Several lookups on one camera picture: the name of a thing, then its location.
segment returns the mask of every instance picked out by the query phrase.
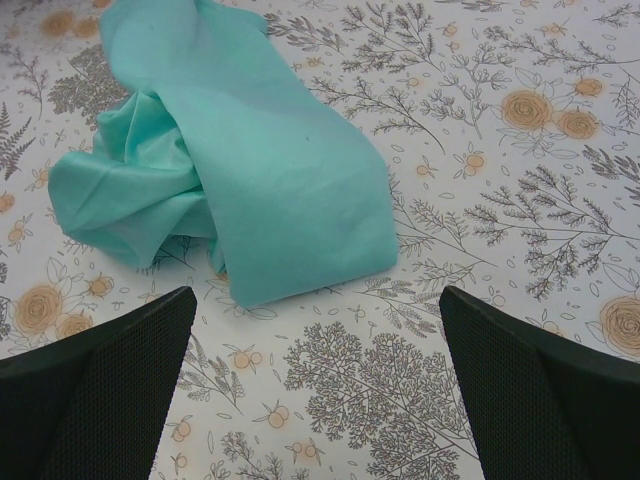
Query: teal cloth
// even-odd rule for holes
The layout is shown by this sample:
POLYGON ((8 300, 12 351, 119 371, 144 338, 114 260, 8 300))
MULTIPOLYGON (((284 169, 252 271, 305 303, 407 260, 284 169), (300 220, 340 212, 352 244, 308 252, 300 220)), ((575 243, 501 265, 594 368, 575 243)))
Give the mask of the teal cloth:
POLYGON ((210 239, 253 306, 390 268, 387 170, 270 44, 265 20, 209 0, 118 0, 105 55, 130 98, 98 116, 49 194, 69 237, 131 267, 172 235, 210 239))

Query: leaf print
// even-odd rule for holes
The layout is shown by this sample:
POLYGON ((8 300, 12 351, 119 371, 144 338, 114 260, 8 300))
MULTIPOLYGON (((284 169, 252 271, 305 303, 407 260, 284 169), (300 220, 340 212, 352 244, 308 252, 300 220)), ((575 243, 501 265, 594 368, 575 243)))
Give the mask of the leaf print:
POLYGON ((307 412, 314 432, 369 446, 367 472, 385 478, 459 479, 458 454, 476 457, 470 428, 444 355, 425 357, 402 337, 379 334, 373 348, 336 322, 305 328, 285 357, 289 390, 315 390, 307 412))
POLYGON ((513 52, 527 52, 537 55, 534 65, 548 67, 555 63, 564 66, 566 73, 583 75, 586 72, 596 72, 601 66, 629 64, 640 60, 617 61, 608 53, 600 53, 584 40, 578 42, 578 51, 572 52, 560 46, 557 38, 548 38, 544 44, 530 34, 523 34, 520 38, 513 37, 500 26, 488 27, 484 31, 486 37, 499 42, 500 47, 513 52))
POLYGON ((634 205, 640 208, 640 162, 629 156, 611 156, 602 149, 595 150, 588 145, 585 145, 582 155, 591 162, 591 169, 597 175, 608 180, 622 177, 635 183, 636 186, 624 188, 631 193, 629 198, 634 201, 634 205))
POLYGON ((145 275, 152 275, 160 270, 167 261, 178 262, 190 270, 195 271, 195 268, 187 262, 187 254, 197 246, 192 237, 186 235, 170 237, 158 250, 158 253, 151 262, 151 266, 145 269, 138 269, 138 272, 144 273, 145 275))
POLYGON ((265 19, 269 35, 286 37, 289 45, 299 47, 303 52, 317 52, 320 47, 326 47, 341 54, 340 49, 347 46, 340 35, 328 27, 316 28, 306 17, 289 19, 287 24, 273 13, 266 14, 265 19))
POLYGON ((18 91, 20 95, 31 97, 40 105, 40 114, 38 119, 42 117, 42 92, 47 88, 47 80, 49 79, 49 71, 37 71, 38 57, 35 56, 31 61, 24 58, 22 50, 19 47, 12 48, 9 43, 0 45, 0 55, 11 58, 9 68, 17 69, 14 74, 14 80, 22 80, 25 86, 18 91))
POLYGON ((238 407, 238 399, 244 397, 245 393, 237 374, 231 372, 220 357, 217 357, 215 362, 207 358, 201 343, 194 335, 191 335, 184 362, 176 386, 189 392, 187 398, 209 402, 211 393, 217 393, 242 414, 238 407), (210 367, 214 371, 213 375, 207 373, 210 367))
POLYGON ((488 43, 479 45, 479 49, 471 57, 464 55, 453 55, 454 63, 451 67, 458 73, 449 73, 443 76, 442 81, 438 82, 443 88, 457 90, 462 94, 469 107, 461 107, 456 105, 456 98, 446 96, 442 89, 436 89, 429 94, 429 100, 420 102, 420 112, 423 115, 431 115, 439 121, 447 118, 452 120, 460 120, 465 124, 473 127, 478 135, 482 138, 478 121, 485 110, 489 108, 489 104, 482 101, 482 86, 489 85, 492 90, 502 90, 506 88, 506 83, 511 82, 510 78, 504 76, 504 70, 498 70, 490 73, 487 66, 504 66, 510 67, 514 58, 503 53, 495 53, 496 48, 488 43), (466 79, 462 79, 460 75, 469 77, 470 85, 465 84, 466 79))
POLYGON ((433 19, 421 3, 407 2, 393 9, 385 3, 367 2, 366 10, 350 6, 347 13, 349 16, 342 20, 345 32, 365 31, 368 40, 357 48, 354 60, 342 62, 345 71, 389 69, 398 73, 421 63, 440 70, 431 59, 435 52, 433 35, 427 33, 433 19))
POLYGON ((9 112, 7 111, 7 105, 2 102, 2 111, 0 112, 0 172, 4 170, 5 180, 9 180, 11 175, 20 170, 18 162, 27 148, 29 148, 35 140, 34 137, 20 145, 22 137, 27 132, 30 123, 31 117, 29 117, 21 128, 13 134, 9 134, 11 120, 9 118, 9 112))
MULTIPOLYGON (((232 463, 240 462, 244 464, 238 467, 236 475, 256 480, 278 480, 284 478, 282 461, 273 453, 265 455, 264 460, 255 458, 255 451, 249 446, 245 433, 229 432, 222 437, 220 443, 224 447, 223 453, 232 463)), ((290 478, 308 480, 309 471, 306 468, 296 470, 290 478)))
POLYGON ((471 10, 481 13, 501 12, 502 5, 506 2, 497 2, 495 0, 436 0, 436 3, 456 3, 464 7, 465 10, 471 10))
POLYGON ((617 92, 613 92, 613 104, 618 109, 616 118, 624 127, 633 128, 640 119, 640 99, 631 89, 631 75, 627 74, 627 81, 623 84, 613 84, 617 92))
POLYGON ((631 19, 640 21, 640 8, 636 7, 634 9, 630 3, 626 3, 612 8, 609 10, 609 13, 594 20, 602 25, 608 25, 614 28, 624 28, 629 25, 628 20, 631 19))
POLYGON ((9 337, 11 332, 11 325, 7 323, 9 317, 9 303, 8 298, 0 296, 0 342, 9 337))
POLYGON ((520 233, 528 247, 524 263, 536 277, 525 290, 539 301, 546 300, 554 289, 566 289, 580 269, 594 273, 611 240, 640 241, 616 231, 611 217, 592 200, 583 198, 583 205, 579 205, 577 189, 566 175, 558 176, 540 165, 527 171, 519 186, 515 195, 505 186, 483 194, 485 200, 502 209, 504 218, 483 204, 465 209, 465 216, 481 224, 473 233, 484 238, 489 247, 501 243, 510 231, 520 233), (547 222, 555 225, 546 226, 547 222), (586 257, 580 258, 580 249, 586 257))
POLYGON ((520 80, 520 83, 527 88, 535 89, 540 82, 542 82, 542 77, 538 73, 530 72, 529 70, 525 70, 524 68, 516 68, 516 77, 520 80))
POLYGON ((417 106, 413 101, 408 100, 408 94, 396 87, 389 87, 384 95, 376 95, 372 91, 373 85, 358 77, 354 92, 338 90, 337 85, 329 80, 314 78, 312 91, 318 92, 324 97, 327 105, 335 107, 345 104, 344 115, 348 120, 353 120, 360 113, 381 113, 391 115, 387 120, 378 122, 373 133, 388 133, 394 130, 401 130, 410 134, 424 132, 431 137, 444 153, 444 147, 436 136, 416 120, 414 112, 417 106))
POLYGON ((334 12, 338 9, 335 5, 325 4, 324 0, 295 0, 300 4, 301 7, 306 8, 307 10, 313 10, 317 8, 318 10, 322 10, 323 12, 334 12))
POLYGON ((627 269, 614 263, 602 263, 602 269, 616 287, 625 292, 634 293, 640 288, 638 274, 632 268, 627 269))
POLYGON ((48 99, 55 105, 56 114, 80 110, 85 123, 96 130, 96 116, 113 108, 128 93, 111 75, 100 44, 84 49, 69 64, 77 73, 56 80, 48 99))

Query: botanical print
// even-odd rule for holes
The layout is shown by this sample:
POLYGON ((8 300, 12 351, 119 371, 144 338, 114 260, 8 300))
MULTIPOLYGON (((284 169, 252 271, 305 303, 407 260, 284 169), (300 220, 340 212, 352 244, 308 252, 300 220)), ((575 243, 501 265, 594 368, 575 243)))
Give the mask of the botanical print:
POLYGON ((80 110, 85 123, 95 130, 96 116, 124 100, 127 91, 111 75, 99 44, 71 58, 69 65, 77 73, 57 79, 48 100, 57 114, 80 110))
POLYGON ((398 265, 245 308, 201 239, 170 237, 135 270, 66 237, 50 168, 90 153, 96 116, 128 96, 100 44, 112 0, 5 0, 0 358, 191 286, 152 480, 481 478, 448 285, 640 361, 640 4, 220 1, 262 15, 295 75, 385 159, 398 265))
POLYGON ((84 296, 74 294, 74 286, 82 275, 71 276, 68 268, 55 258, 47 262, 48 283, 36 285, 9 305, 13 323, 11 332, 16 346, 13 352, 66 338, 93 326, 84 312, 84 296))
MULTIPOLYGON (((12 122, 6 103, 2 103, 2 111, 0 112, 0 172, 4 170, 5 180, 9 180, 9 177, 20 169, 18 167, 20 158, 35 140, 35 138, 26 141, 23 139, 30 123, 31 117, 22 127, 10 133, 9 129, 12 127, 12 122)), ((8 210, 10 208, 10 206, 7 206, 9 197, 5 197, 6 194, 2 197, 4 199, 4 208, 8 210)))
POLYGON ((43 108, 42 95, 44 89, 47 87, 49 71, 46 69, 41 70, 39 68, 37 56, 34 56, 31 60, 27 60, 20 47, 12 47, 10 43, 0 44, 0 56, 11 59, 8 67, 16 70, 16 73, 14 73, 13 76, 14 80, 24 82, 23 88, 18 91, 18 94, 31 97, 38 103, 40 106, 38 119, 40 119, 42 117, 43 108))
POLYGON ((285 387, 312 388, 311 428, 330 440, 368 446, 367 472, 386 478, 457 479, 461 453, 477 456, 453 368, 396 334, 366 349, 338 322, 305 328, 285 360, 285 387))
POLYGON ((620 297, 600 312, 602 333, 607 343, 632 357, 640 357, 640 301, 620 297))

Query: table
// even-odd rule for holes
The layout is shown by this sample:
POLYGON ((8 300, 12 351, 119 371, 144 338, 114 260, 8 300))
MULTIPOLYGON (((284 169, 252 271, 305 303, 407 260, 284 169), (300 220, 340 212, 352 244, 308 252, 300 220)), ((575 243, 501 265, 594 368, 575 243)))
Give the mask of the table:
POLYGON ((89 151, 95 115, 125 96, 100 47, 110 1, 0 5, 0 356, 192 286, 152 479, 480 478, 437 307, 449 284, 640 359, 638 5, 227 1, 265 15, 301 80, 387 159, 401 255, 246 309, 204 241, 130 271, 56 225, 49 168, 89 151))

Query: orange rose print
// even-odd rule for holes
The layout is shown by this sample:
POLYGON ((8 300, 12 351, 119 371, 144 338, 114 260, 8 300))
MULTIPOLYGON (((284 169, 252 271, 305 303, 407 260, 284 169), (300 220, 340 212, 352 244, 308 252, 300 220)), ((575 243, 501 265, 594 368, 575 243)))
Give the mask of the orange rose print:
POLYGON ((523 130, 542 128, 551 120, 552 113, 549 101, 535 92, 514 92, 502 101, 504 121, 523 130))
POLYGON ((568 137, 584 140, 593 137, 598 124, 591 113, 576 110, 562 115, 558 121, 558 128, 568 137))
POLYGON ((98 32, 98 20, 93 17, 83 18, 73 27, 73 34, 79 38, 89 38, 98 32))
POLYGON ((62 37, 71 30, 73 18, 73 12, 68 10, 52 13, 40 23, 40 31, 47 37, 62 37))
POLYGON ((602 332, 608 343, 640 358, 640 300, 616 298, 600 311, 602 332))
POLYGON ((60 315, 56 320, 56 336, 59 340, 93 327, 91 317, 84 315, 60 315))
POLYGON ((35 287, 18 301, 14 326, 24 335, 44 332, 62 313, 62 296, 49 286, 35 287))
POLYGON ((576 93, 595 97, 602 92, 602 83, 595 78, 585 78, 575 85, 576 93))

